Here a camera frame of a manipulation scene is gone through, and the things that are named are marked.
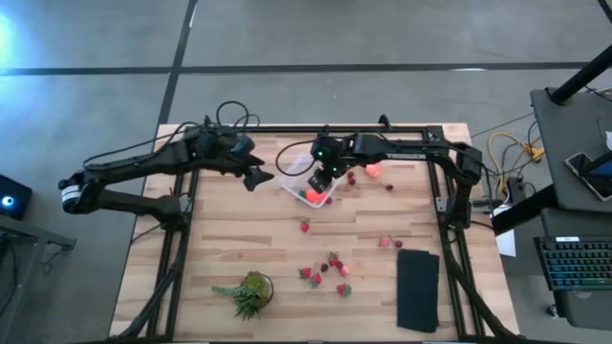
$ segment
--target small plant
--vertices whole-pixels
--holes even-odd
[[[242,316],[242,320],[249,320],[256,314],[259,315],[261,309],[266,307],[274,295],[272,281],[261,272],[251,271],[247,274],[238,287],[212,287],[225,296],[233,298],[236,306],[236,315]]]

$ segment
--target wooden table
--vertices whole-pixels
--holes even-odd
[[[466,124],[442,125],[448,140],[470,142]],[[158,135],[171,133],[175,128],[176,125],[162,125]],[[313,135],[250,134],[250,137],[256,143],[253,154],[266,162],[263,169],[278,176],[273,165],[277,152],[291,142],[311,139]],[[409,139],[410,135],[388,137]],[[306,144],[288,150],[281,159],[282,166],[287,168],[300,153],[309,149],[310,145]],[[220,176],[211,171],[201,172],[174,339],[455,339],[448,281],[426,164],[420,161],[384,161],[382,175],[376,179],[366,177],[362,168],[355,171],[357,184],[340,185],[332,196],[334,202],[321,209],[312,209],[295,199],[280,187],[277,178],[258,185],[254,192],[247,192],[242,179]],[[172,176],[150,176],[146,179],[143,194],[149,197],[167,194],[173,182]],[[395,186],[391,192],[384,189],[388,183]],[[473,193],[477,194],[474,196],[480,196],[481,192],[479,186],[474,188]],[[311,219],[311,230],[307,234],[299,228],[302,217]],[[486,217],[476,219],[489,222]],[[134,235],[155,224],[152,218],[140,218]],[[440,326],[436,333],[418,333],[396,326],[397,250],[378,247],[383,235],[401,239],[404,248],[428,250],[441,256],[438,284]],[[111,334],[125,329],[151,295],[163,237],[163,232],[156,230],[132,245]],[[514,309],[492,231],[473,225],[466,231],[466,237],[476,287],[502,323],[517,333]],[[329,251],[339,252],[341,261],[351,269],[351,274],[343,278],[337,270],[330,269],[322,274],[320,287],[311,290],[305,281],[299,279],[297,270],[305,267],[318,269],[326,261]],[[237,285],[250,270],[269,275],[275,294],[260,319],[243,322],[233,317],[235,309],[231,300],[213,293],[210,288]],[[350,297],[339,297],[336,285],[340,283],[352,285]],[[161,333],[167,299],[169,293],[161,311]],[[462,305],[468,329],[472,329],[469,302],[463,293]]]

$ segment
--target clear plastic bowl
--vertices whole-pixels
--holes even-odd
[[[294,161],[294,163],[287,169],[287,173],[297,173],[297,172],[303,171],[306,168],[308,168],[308,166],[312,162],[313,162],[313,157],[307,154],[300,154],[299,157],[297,157],[297,159]],[[344,176],[338,179],[333,179],[330,186],[327,188],[327,190],[325,190],[325,193],[326,193],[325,198],[319,202],[312,203],[308,201],[305,197],[299,196],[300,190],[306,191],[312,188],[308,184],[308,179],[313,176],[315,169],[319,166],[320,166],[320,162],[317,161],[315,162],[313,167],[311,167],[307,172],[299,176],[290,177],[290,176],[281,175],[280,185],[285,190],[289,191],[292,195],[296,196],[303,203],[315,209],[319,209],[320,207],[324,206],[325,201],[327,201],[327,199],[330,198],[330,196],[332,196],[332,193],[336,189],[336,186],[338,186],[338,184],[340,184],[344,180]]]

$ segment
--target gray floor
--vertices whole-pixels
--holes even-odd
[[[0,0],[0,68],[167,67],[186,8],[187,0]],[[200,0],[184,65],[575,62],[602,51],[610,33],[596,0]],[[202,120],[234,98],[268,123],[371,122],[385,113],[397,122],[464,121],[475,133],[529,113],[530,90],[574,72],[182,75],[168,122]],[[0,76],[0,174],[33,188],[28,222],[78,239],[50,275],[36,276],[12,342],[67,343],[108,333],[134,217],[69,216],[56,184],[91,155],[151,138],[167,81]],[[608,73],[592,86],[610,84]],[[533,120],[503,129],[523,138]],[[487,137],[474,144],[486,150]],[[500,140],[495,153],[505,145]],[[538,188],[550,182],[546,161],[525,175]],[[139,193],[142,181],[115,188]],[[551,302],[542,277],[504,263],[523,334],[607,341],[609,333],[550,320],[542,313]]]

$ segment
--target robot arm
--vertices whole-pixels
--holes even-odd
[[[457,152],[456,162],[448,152]],[[465,143],[444,139],[388,140],[383,135],[354,134],[345,138],[317,136],[310,151],[321,162],[308,183],[316,192],[325,190],[332,179],[341,177],[354,166],[383,160],[432,161],[438,164],[457,185],[448,199],[447,222],[453,227],[470,227],[471,188],[480,181],[482,153]]]
[[[98,209],[131,212],[154,216],[162,228],[176,230],[185,224],[178,197],[158,199],[106,190],[109,184],[120,183],[164,173],[177,175],[196,169],[244,176],[244,185],[253,191],[257,185],[273,178],[259,169],[263,161],[251,155],[253,141],[227,126],[204,125],[185,129],[180,140],[164,144],[158,151],[133,158],[106,163],[90,163],[72,177],[59,182],[62,206],[71,214],[87,214]]]

